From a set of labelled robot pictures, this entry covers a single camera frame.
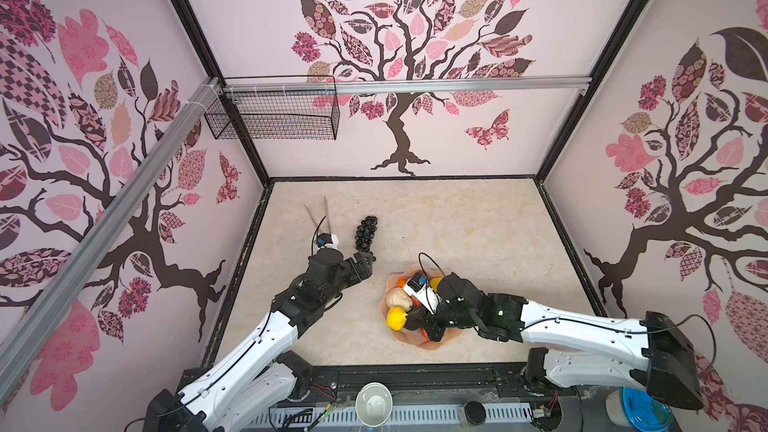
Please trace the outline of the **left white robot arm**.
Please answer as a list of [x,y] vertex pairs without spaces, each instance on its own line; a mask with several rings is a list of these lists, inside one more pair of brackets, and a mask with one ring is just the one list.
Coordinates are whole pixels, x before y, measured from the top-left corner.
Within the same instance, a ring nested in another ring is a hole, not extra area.
[[372,276],[373,263],[369,252],[315,252],[238,346],[177,393],[163,390],[150,401],[142,429],[241,431],[289,396],[307,395],[312,366],[291,348],[345,289]]

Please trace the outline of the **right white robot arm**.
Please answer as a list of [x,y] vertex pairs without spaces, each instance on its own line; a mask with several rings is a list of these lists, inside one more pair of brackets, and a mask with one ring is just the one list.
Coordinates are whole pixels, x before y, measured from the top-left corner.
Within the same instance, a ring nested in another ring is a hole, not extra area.
[[627,387],[670,407],[704,407],[693,344],[662,313],[648,311],[641,319],[589,316],[485,293],[455,273],[430,279],[417,272],[402,290],[411,307],[388,314],[392,329],[420,329],[431,342],[450,329],[472,329],[494,342],[528,343],[524,376],[532,388]]

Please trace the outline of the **dark purple grape bunch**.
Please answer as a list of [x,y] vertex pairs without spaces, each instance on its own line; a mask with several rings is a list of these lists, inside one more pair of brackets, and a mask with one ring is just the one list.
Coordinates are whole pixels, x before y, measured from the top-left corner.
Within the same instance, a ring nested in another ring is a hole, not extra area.
[[369,252],[378,228],[378,218],[373,215],[365,217],[356,229],[355,246],[359,252]]

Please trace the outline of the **small yellow lemon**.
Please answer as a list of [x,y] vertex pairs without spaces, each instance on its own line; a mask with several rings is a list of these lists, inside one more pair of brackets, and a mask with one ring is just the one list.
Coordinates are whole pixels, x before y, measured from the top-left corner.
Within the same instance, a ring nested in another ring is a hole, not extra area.
[[393,331],[402,330],[407,323],[408,313],[401,307],[391,307],[386,315],[386,324]]

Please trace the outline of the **pink scalloped fruit bowl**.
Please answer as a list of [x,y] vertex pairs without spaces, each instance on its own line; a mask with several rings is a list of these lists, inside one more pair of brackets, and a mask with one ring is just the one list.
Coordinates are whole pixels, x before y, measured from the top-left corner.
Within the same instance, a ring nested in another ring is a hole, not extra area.
[[405,272],[390,275],[379,302],[379,312],[395,340],[422,350],[435,351],[455,341],[464,331],[447,328],[440,341],[430,339],[423,328],[428,312],[426,303],[408,295],[404,289],[410,279],[421,272],[422,267],[415,263]]

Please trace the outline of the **cream white pear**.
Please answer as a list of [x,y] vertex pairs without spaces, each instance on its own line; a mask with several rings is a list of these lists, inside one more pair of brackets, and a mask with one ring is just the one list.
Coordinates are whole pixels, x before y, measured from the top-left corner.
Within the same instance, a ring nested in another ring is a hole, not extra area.
[[402,287],[392,288],[385,296],[385,303],[388,308],[400,308],[405,312],[413,308],[411,297]]

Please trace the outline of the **large yellow lemon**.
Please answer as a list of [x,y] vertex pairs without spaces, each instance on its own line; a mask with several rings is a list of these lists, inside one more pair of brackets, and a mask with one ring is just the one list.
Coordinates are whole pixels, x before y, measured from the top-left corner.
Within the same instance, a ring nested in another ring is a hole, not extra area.
[[439,278],[432,278],[430,280],[430,287],[432,288],[432,290],[434,292],[438,291],[438,287],[439,287],[439,284],[440,284],[441,281],[442,281],[441,277],[439,277]]

